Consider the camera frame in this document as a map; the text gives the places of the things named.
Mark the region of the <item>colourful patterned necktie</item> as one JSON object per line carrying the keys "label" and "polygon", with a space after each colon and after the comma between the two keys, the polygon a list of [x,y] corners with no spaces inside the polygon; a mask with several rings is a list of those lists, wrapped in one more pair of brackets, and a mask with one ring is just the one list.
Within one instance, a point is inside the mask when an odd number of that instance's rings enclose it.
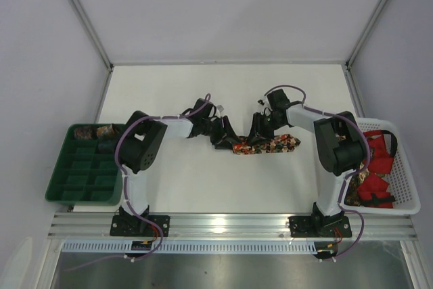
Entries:
{"label": "colourful patterned necktie", "polygon": [[246,142],[246,137],[240,137],[242,143],[232,146],[232,152],[237,155],[254,155],[254,154],[278,154],[293,152],[301,141],[286,133],[276,135],[271,140],[266,140],[263,144],[249,146]]}

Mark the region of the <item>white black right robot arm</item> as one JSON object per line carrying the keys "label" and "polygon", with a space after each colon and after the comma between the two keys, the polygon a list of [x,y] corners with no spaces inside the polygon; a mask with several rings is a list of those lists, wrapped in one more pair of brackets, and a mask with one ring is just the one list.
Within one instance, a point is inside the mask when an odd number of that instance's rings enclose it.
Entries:
{"label": "white black right robot arm", "polygon": [[247,144],[262,145],[284,126],[299,127],[315,136],[319,162],[328,174],[319,179],[319,197],[304,222],[306,227],[302,229],[294,223],[291,227],[323,236],[343,222],[340,196],[344,181],[359,173],[361,163],[370,159],[368,141],[352,113],[336,114],[309,107],[305,104],[306,93],[302,94],[302,100],[292,102],[283,89],[283,85],[274,87],[264,94],[260,104],[265,108],[253,115]]}

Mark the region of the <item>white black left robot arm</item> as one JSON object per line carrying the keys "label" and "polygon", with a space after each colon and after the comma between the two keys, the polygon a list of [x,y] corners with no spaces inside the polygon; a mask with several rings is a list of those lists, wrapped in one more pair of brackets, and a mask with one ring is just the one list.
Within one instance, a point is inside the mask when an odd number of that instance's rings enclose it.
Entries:
{"label": "white black left robot arm", "polygon": [[203,135],[218,150],[231,150],[234,145],[241,144],[229,118],[219,116],[218,111],[208,94],[177,115],[150,116],[140,110],[132,113],[114,149],[114,161],[122,173],[123,213],[147,218],[150,209],[146,194],[147,170],[165,140]]}

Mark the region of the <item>orange brown rolled tie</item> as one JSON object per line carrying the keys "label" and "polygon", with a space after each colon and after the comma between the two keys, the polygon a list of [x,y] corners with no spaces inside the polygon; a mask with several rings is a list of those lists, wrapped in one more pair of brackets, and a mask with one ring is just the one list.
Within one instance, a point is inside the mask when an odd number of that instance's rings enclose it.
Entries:
{"label": "orange brown rolled tie", "polygon": [[116,135],[113,125],[104,125],[96,128],[96,136],[98,139],[112,139]]}

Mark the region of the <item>dark gold patterned tie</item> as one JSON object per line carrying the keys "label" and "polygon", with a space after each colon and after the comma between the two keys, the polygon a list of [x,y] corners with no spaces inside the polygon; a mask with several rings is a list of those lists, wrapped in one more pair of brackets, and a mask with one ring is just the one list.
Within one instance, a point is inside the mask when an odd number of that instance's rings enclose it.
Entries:
{"label": "dark gold patterned tie", "polygon": [[344,203],[349,206],[364,206],[366,200],[366,187],[363,185],[370,176],[369,169],[352,176],[348,185]]}

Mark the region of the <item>rolled tie in tray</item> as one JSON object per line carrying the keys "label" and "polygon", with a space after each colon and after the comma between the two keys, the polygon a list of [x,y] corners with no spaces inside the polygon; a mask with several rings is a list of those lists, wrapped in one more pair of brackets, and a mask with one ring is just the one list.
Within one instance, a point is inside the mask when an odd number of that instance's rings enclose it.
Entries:
{"label": "rolled tie in tray", "polygon": [[75,140],[89,141],[95,139],[95,131],[90,125],[79,126],[74,129],[73,136]]}

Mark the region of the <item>red fabric tie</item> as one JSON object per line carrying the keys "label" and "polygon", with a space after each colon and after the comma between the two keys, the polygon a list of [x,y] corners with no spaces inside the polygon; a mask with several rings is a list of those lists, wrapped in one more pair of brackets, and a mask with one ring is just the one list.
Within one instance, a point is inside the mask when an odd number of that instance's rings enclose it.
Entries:
{"label": "red fabric tie", "polygon": [[395,197],[388,191],[390,184],[384,179],[392,171],[398,140],[388,130],[372,130],[364,132],[370,149],[370,161],[367,169],[370,176],[364,182],[366,200],[369,208],[393,208]]}

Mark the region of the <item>white plastic basket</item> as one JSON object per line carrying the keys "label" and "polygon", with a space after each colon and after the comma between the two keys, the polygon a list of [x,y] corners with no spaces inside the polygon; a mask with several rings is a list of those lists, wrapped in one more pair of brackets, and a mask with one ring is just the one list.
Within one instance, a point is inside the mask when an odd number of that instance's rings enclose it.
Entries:
{"label": "white plastic basket", "polygon": [[420,201],[411,172],[410,164],[401,140],[401,134],[397,127],[385,120],[376,118],[359,118],[357,120],[363,134],[372,130],[391,131],[398,140],[398,149],[394,159],[392,171],[384,179],[390,184],[388,191],[395,197],[393,208],[369,208],[365,206],[349,206],[344,203],[348,185],[346,186],[342,207],[347,210],[356,210],[361,214],[380,214],[380,215],[414,215],[420,210]]}

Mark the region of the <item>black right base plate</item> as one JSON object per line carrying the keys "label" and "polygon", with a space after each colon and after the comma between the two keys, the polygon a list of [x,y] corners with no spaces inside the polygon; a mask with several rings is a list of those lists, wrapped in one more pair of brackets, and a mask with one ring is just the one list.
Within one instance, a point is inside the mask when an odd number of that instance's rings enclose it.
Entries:
{"label": "black right base plate", "polygon": [[344,215],[296,215],[289,218],[289,228],[293,238],[352,237],[349,219]]}

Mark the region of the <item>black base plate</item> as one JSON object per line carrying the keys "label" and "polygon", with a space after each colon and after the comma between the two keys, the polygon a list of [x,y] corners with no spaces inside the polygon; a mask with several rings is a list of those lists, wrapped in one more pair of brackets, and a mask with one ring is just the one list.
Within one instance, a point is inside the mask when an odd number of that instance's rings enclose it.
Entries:
{"label": "black base plate", "polygon": [[[158,225],[164,237],[168,236],[170,229],[169,215],[149,215],[149,220]],[[111,222],[110,236],[113,237],[152,237],[154,230],[149,223],[137,217],[126,214],[114,215]]]}
{"label": "black base plate", "polygon": [[289,228],[293,238],[352,237],[349,219],[344,215],[296,215],[289,218]]}

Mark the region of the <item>aluminium frame post right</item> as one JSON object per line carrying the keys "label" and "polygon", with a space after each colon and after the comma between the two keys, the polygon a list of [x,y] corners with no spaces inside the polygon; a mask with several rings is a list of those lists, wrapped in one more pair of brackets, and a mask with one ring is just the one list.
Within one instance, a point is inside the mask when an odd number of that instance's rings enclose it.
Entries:
{"label": "aluminium frame post right", "polygon": [[373,8],[373,11],[369,16],[366,25],[362,29],[361,34],[359,35],[357,42],[355,43],[355,46],[351,50],[350,55],[345,62],[346,68],[348,70],[353,67],[353,64],[356,62],[358,55],[364,48],[371,33],[373,32],[373,29],[375,28],[376,24],[384,13],[384,10],[386,9],[386,6],[389,4],[389,2],[390,0],[378,0],[375,4],[375,7]]}

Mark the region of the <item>aluminium frame post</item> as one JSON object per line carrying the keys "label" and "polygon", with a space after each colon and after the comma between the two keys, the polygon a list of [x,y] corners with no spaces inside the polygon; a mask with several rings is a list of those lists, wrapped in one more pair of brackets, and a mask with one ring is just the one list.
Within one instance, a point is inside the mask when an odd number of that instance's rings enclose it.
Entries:
{"label": "aluminium frame post", "polygon": [[109,59],[109,56],[107,54],[107,51],[105,50],[99,35],[92,24],[81,0],[67,0],[72,8],[72,11],[75,13],[78,21],[80,22],[80,25],[82,29],[84,30],[87,38],[89,39],[91,45],[93,46],[94,50],[96,51],[98,57],[100,58],[101,62],[105,66],[105,68],[108,70],[108,72],[111,72],[114,65]]}
{"label": "aluminium frame post", "polygon": [[355,46],[351,50],[350,55],[345,62],[346,68],[348,70],[353,67],[353,64],[356,62],[358,55],[364,48],[371,33],[373,32],[373,29],[375,28],[376,24],[384,13],[384,10],[386,9],[386,6],[389,4],[389,2],[390,0],[378,0],[375,4],[375,7],[373,8],[373,11],[369,16],[366,25],[362,29],[361,34],[359,35],[357,42],[355,43]]}

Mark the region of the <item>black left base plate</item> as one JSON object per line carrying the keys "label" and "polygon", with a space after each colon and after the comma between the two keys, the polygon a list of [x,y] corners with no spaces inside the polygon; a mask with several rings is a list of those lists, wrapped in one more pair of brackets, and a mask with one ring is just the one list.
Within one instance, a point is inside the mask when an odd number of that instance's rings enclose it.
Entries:
{"label": "black left base plate", "polygon": [[[158,225],[164,237],[168,236],[170,229],[169,215],[149,215],[149,220]],[[114,215],[111,222],[110,236],[113,237],[152,237],[154,230],[149,223],[137,217],[126,214]]]}

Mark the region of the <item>aluminium frame post left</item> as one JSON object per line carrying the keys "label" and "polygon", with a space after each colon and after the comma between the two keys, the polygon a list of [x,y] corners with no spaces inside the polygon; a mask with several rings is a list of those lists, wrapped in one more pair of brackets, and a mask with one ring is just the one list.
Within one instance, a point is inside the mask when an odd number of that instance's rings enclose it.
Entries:
{"label": "aluminium frame post left", "polygon": [[89,39],[91,45],[93,46],[94,50],[96,51],[98,57],[100,58],[101,62],[105,66],[105,68],[108,70],[108,72],[111,72],[114,65],[109,59],[109,56],[107,54],[107,51],[105,50],[99,35],[92,24],[81,0],[67,0],[72,8],[72,11],[75,13],[78,21],[80,22],[80,25],[82,29],[84,30],[87,38]]}

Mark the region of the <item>aluminium mounting rail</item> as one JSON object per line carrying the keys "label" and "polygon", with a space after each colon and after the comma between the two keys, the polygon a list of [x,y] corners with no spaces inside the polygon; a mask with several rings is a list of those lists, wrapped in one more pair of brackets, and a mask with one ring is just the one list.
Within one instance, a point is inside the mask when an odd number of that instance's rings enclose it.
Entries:
{"label": "aluminium mounting rail", "polygon": [[[49,239],[108,239],[112,213],[56,213]],[[155,213],[164,217],[162,227],[171,240],[291,240],[291,214]],[[410,217],[365,215],[361,239],[416,240]]]}

